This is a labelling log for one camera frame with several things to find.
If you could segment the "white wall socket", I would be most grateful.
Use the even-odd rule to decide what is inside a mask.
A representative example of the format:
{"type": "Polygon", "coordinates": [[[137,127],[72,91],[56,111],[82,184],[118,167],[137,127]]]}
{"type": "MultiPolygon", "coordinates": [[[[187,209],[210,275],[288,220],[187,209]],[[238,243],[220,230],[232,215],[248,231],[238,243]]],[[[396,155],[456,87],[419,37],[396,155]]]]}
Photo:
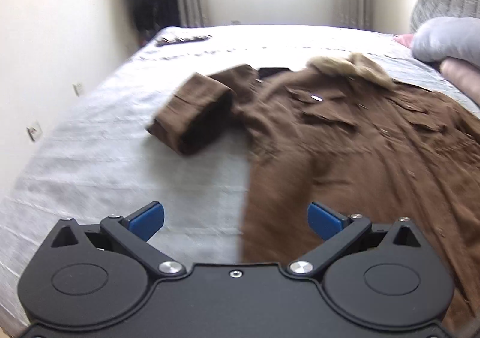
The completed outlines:
{"type": "Polygon", "coordinates": [[[37,142],[42,138],[43,130],[39,122],[33,122],[26,128],[28,136],[32,142],[37,142]]]}
{"type": "Polygon", "coordinates": [[[77,97],[81,97],[84,94],[83,83],[74,83],[72,87],[77,97]]]}

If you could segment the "grey striped bedspread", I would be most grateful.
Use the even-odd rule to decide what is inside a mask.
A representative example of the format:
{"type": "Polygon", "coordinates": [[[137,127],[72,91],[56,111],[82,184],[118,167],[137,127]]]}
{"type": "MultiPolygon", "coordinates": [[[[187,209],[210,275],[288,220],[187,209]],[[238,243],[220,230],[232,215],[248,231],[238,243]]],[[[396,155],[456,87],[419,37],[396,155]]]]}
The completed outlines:
{"type": "MultiPolygon", "coordinates": [[[[251,164],[251,140],[244,126],[230,123],[208,146],[186,156],[149,133],[158,111],[194,74],[209,76],[242,65],[297,72],[312,58],[359,53],[394,81],[440,92],[479,120],[478,107],[433,67],[414,58],[395,35],[259,25],[212,27],[208,35],[209,40],[193,44],[149,44],[135,54],[45,140],[1,203],[1,326],[8,334],[16,336],[29,325],[17,286],[59,223],[95,224],[158,201],[166,225],[151,238],[151,246],[185,267],[288,265],[306,254],[287,263],[242,260],[251,164]]],[[[309,229],[320,245],[320,237],[309,229]]]]}

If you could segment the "brown coat with fur collar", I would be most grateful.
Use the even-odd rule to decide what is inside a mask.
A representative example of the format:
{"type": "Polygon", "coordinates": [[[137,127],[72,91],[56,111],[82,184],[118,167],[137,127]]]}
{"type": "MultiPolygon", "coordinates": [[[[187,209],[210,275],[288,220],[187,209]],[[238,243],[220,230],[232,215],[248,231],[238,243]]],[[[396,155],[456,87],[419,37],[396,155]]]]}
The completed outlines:
{"type": "Polygon", "coordinates": [[[149,133],[192,155],[232,122],[251,141],[241,259],[287,263],[319,238],[311,202],[374,222],[407,216],[449,266],[445,324],[479,315],[479,119],[450,97],[394,81],[359,53],[307,67],[192,75],[149,133]]]}

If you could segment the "grey quilted headboard pillow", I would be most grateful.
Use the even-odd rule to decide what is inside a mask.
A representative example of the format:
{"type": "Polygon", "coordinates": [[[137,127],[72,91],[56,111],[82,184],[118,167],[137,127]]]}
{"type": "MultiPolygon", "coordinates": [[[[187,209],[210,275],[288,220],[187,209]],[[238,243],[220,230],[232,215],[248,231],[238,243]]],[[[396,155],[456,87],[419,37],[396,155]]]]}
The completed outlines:
{"type": "Polygon", "coordinates": [[[479,0],[417,0],[410,16],[410,32],[437,17],[479,18],[479,0]]]}

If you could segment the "white wall socket far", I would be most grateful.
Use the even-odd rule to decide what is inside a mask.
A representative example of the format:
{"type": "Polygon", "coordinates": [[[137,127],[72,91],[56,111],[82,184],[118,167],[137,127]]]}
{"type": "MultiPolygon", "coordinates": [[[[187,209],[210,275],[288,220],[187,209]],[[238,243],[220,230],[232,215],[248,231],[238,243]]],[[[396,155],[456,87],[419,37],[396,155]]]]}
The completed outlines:
{"type": "Polygon", "coordinates": [[[77,97],[81,97],[84,94],[83,83],[74,83],[72,87],[77,97]]]}

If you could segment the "pink folded duvet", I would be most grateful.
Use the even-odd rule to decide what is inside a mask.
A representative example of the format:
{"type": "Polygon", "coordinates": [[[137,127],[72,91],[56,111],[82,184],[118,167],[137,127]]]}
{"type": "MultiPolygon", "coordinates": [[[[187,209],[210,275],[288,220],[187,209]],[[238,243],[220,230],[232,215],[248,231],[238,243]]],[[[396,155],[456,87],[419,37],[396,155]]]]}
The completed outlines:
{"type": "Polygon", "coordinates": [[[476,66],[460,59],[446,58],[440,64],[440,72],[476,105],[480,104],[480,71],[476,66]]]}

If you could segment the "white wall socket near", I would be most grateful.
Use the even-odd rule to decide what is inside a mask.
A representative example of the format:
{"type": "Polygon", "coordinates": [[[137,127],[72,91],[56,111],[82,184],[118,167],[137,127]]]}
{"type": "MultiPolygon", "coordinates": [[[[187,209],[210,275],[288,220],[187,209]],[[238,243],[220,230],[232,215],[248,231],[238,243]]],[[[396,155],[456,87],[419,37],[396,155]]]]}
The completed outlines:
{"type": "Polygon", "coordinates": [[[26,128],[28,136],[32,142],[37,142],[42,138],[43,130],[39,122],[33,122],[26,128]]]}

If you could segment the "grey folded duvet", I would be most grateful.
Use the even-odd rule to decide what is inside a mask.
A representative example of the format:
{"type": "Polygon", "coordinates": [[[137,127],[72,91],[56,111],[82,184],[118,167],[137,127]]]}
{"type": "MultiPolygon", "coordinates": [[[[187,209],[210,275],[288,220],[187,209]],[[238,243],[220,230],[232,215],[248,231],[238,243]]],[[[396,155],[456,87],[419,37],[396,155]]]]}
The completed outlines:
{"type": "Polygon", "coordinates": [[[437,17],[422,23],[412,40],[412,55],[422,62],[456,58],[479,66],[479,19],[437,17]]]}

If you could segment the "small folded patterned cloth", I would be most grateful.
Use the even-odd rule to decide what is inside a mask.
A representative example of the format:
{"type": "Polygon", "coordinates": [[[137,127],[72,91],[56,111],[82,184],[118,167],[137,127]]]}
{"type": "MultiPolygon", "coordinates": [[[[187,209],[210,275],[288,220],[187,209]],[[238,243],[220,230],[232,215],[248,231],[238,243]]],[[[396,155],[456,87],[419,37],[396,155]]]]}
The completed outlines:
{"type": "Polygon", "coordinates": [[[167,38],[162,36],[156,40],[156,46],[164,47],[164,46],[175,45],[175,44],[195,43],[195,42],[207,41],[210,38],[212,38],[210,35],[193,35],[188,37],[177,36],[172,38],[167,38]]]}

